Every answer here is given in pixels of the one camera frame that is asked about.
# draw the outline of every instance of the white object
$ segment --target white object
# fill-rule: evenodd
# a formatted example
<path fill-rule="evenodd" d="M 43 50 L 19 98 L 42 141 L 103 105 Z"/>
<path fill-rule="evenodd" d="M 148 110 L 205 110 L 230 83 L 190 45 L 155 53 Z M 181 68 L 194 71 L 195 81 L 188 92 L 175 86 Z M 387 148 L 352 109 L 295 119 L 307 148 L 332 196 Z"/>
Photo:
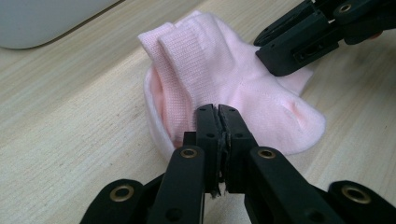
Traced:
<path fill-rule="evenodd" d="M 1 0 L 0 47 L 45 44 L 119 0 Z"/>

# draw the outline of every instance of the light wood surface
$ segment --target light wood surface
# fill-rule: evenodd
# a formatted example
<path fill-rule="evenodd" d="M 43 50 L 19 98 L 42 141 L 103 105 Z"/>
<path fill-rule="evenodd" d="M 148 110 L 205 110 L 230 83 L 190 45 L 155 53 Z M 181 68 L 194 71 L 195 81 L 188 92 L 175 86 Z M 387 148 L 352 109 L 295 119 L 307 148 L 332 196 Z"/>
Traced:
<path fill-rule="evenodd" d="M 145 121 L 150 60 L 137 35 L 199 9 L 251 43 L 298 3 L 127 0 L 46 46 L 0 49 L 0 223 L 79 223 L 106 184 L 164 172 Z M 395 37 L 342 44 L 310 65 L 302 97 L 327 129 L 288 159 L 311 184 L 348 179 L 396 205 Z M 205 223 L 249 223 L 242 195 L 205 204 Z"/>

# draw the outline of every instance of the wood grain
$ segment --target wood grain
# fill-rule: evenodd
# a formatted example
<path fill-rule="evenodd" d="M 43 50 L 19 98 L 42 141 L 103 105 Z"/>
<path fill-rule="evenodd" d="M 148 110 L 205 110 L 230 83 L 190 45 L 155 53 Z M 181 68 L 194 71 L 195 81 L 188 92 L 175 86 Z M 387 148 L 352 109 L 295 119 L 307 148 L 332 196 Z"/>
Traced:
<path fill-rule="evenodd" d="M 166 161 L 146 127 L 150 65 L 136 36 L 193 10 L 247 42 L 299 1 L 125 1 L 35 49 L 0 49 L 0 223 L 79 223 L 102 187 L 147 183 Z M 327 118 L 314 147 L 289 156 L 307 180 L 362 183 L 396 205 L 395 31 L 310 65 L 303 98 Z M 206 200 L 205 223 L 249 223 L 242 195 Z"/>

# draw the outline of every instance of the metal screw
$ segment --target metal screw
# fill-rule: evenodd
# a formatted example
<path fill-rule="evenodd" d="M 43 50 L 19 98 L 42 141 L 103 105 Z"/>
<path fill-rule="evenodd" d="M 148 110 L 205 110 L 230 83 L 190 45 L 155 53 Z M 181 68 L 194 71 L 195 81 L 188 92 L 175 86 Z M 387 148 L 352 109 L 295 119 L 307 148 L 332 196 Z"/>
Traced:
<path fill-rule="evenodd" d="M 259 154 L 259 156 L 261 156 L 265 159 L 273 159 L 276 156 L 276 154 L 273 151 L 268 150 L 268 149 L 260 149 L 258 151 L 258 154 Z"/>
<path fill-rule="evenodd" d="M 131 185 L 120 185 L 110 192 L 110 199 L 113 202 L 121 203 L 130 199 L 134 195 L 134 188 Z"/>
<path fill-rule="evenodd" d="M 346 5 L 341 6 L 340 9 L 338 9 L 338 12 L 339 13 L 348 12 L 351 8 L 352 8 L 352 5 L 346 4 Z"/>
<path fill-rule="evenodd" d="M 195 149 L 186 148 L 181 150 L 180 155 L 184 158 L 190 159 L 196 157 L 198 155 L 198 152 Z"/>
<path fill-rule="evenodd" d="M 345 185 L 341 188 L 341 192 L 355 203 L 367 204 L 371 202 L 371 197 L 366 192 L 356 187 Z"/>

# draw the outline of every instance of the fabric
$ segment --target fabric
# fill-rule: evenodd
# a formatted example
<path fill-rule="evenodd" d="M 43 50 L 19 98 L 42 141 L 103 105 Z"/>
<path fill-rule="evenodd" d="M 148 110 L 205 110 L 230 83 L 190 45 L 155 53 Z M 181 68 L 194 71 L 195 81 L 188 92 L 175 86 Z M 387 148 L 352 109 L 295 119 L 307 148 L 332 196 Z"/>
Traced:
<path fill-rule="evenodd" d="M 312 72 L 274 77 L 226 23 L 193 12 L 138 37 L 152 60 L 145 80 L 150 133 L 169 159 L 184 132 L 195 131 L 194 111 L 223 104 L 239 110 L 260 146 L 284 154 L 312 147 L 325 118 L 299 97 Z"/>

